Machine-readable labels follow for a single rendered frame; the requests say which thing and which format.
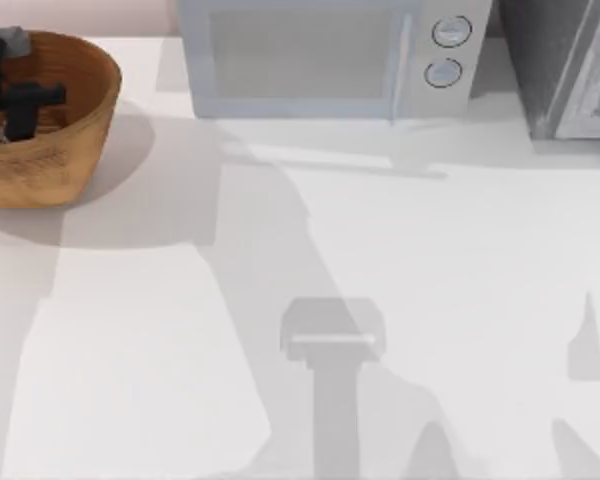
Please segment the grey cabinet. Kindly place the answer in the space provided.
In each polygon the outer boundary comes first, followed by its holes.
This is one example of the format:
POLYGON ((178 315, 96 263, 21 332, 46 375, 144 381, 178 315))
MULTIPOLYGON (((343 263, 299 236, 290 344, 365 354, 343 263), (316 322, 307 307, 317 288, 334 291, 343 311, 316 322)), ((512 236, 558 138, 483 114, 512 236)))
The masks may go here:
POLYGON ((530 135, 600 139, 600 0, 499 0, 530 135))

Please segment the round microwave knob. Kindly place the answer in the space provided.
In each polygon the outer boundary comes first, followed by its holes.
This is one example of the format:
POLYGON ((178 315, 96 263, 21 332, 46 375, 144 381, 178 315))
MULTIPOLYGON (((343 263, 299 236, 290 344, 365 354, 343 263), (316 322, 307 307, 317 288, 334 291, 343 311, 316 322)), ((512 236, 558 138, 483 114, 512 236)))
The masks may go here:
POLYGON ((432 61, 424 70, 426 83, 435 89, 445 89, 457 84, 464 73, 462 64, 452 58, 432 61))
POLYGON ((442 48, 456 48, 468 41, 472 30, 472 23, 465 16, 445 17, 433 26, 432 38, 442 48))

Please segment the wooden basket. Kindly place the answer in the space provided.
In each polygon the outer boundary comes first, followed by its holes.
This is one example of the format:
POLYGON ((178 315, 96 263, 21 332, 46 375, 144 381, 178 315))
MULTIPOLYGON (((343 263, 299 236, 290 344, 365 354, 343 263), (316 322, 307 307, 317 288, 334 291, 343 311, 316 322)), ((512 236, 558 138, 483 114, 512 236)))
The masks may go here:
POLYGON ((3 63, 6 84, 62 83, 67 102, 40 110, 34 138, 0 144, 0 208, 74 202, 101 159, 122 85, 116 61, 80 37, 27 33, 31 52, 3 63))

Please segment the pale microwave oven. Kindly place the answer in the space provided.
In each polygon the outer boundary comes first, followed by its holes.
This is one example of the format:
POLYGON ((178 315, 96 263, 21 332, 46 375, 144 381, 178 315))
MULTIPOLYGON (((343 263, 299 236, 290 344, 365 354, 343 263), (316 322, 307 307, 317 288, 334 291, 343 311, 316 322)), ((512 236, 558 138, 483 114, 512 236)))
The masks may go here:
POLYGON ((407 69, 399 118, 451 117, 462 113, 469 101, 479 56, 485 38, 492 0, 414 0, 419 7, 410 32, 407 69), (435 23, 445 17, 465 16, 473 26, 471 37, 456 48, 442 48, 432 38, 435 23), (424 79, 432 61, 452 58, 464 69, 461 80, 445 89, 435 89, 424 79))

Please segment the microwave door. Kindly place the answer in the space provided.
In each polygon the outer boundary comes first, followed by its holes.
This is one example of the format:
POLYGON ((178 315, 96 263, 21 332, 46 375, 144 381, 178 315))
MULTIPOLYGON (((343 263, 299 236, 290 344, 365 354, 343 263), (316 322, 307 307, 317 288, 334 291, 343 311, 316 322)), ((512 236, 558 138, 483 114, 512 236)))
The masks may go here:
POLYGON ((398 115, 414 0, 177 0, 199 118, 398 115))

